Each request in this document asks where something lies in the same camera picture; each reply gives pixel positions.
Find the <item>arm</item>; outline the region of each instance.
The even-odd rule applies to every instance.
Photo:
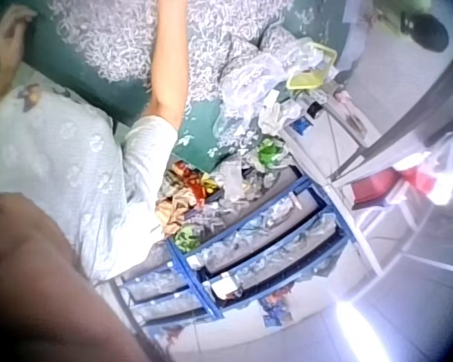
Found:
[[[151,101],[143,115],[157,115],[176,130],[188,95],[187,0],[158,0],[158,35],[153,56]]]
[[[34,203],[0,195],[0,327],[14,352],[24,360],[149,361],[74,259],[57,224]]]
[[[10,90],[23,56],[23,37],[35,11],[12,5],[0,21],[0,101]]]

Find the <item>hand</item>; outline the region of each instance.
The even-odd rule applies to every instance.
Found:
[[[14,71],[23,56],[27,25],[37,13],[26,6],[12,5],[0,21],[0,71]]]

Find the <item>transparent drawer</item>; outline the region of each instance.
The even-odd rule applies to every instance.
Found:
[[[336,223],[334,214],[325,214],[312,227],[299,234],[292,241],[274,248],[250,265],[233,272],[237,286],[247,290],[306,256],[335,233]]]
[[[147,271],[157,268],[171,261],[171,253],[166,240],[158,241],[151,247],[148,257],[141,264],[122,273],[122,277],[129,281],[135,277],[145,274]]]
[[[151,319],[186,313],[201,307],[202,305],[198,298],[187,291],[178,293],[164,302],[155,303],[152,301],[144,305],[135,306],[131,310],[137,322],[142,324]]]
[[[215,273],[242,260],[298,226],[318,207],[308,190],[295,199],[287,196],[243,225],[237,232],[200,250],[199,266]]]
[[[150,299],[154,296],[172,293],[186,285],[181,275],[171,269],[164,271],[154,271],[140,278],[135,278],[134,282],[124,284],[124,288],[129,290],[134,300]]]

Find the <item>red object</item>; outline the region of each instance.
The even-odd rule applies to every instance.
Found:
[[[424,195],[430,194],[436,183],[436,178],[420,172],[418,166],[400,171],[399,173],[403,179]]]
[[[206,190],[202,185],[202,176],[199,172],[190,170],[190,168],[182,161],[175,162],[173,171],[183,179],[196,199],[196,206],[201,207],[205,204]]]
[[[398,182],[401,175],[393,168],[387,168],[352,183],[354,192],[353,210],[375,205],[383,206],[386,195]]]

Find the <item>black object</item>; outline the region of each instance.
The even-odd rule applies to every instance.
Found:
[[[316,119],[317,115],[320,115],[320,111],[322,111],[323,109],[324,107],[322,107],[319,103],[314,102],[308,108],[307,114],[313,119]]]
[[[448,47],[448,31],[432,14],[402,16],[401,27],[403,33],[409,34],[424,49],[442,53]]]

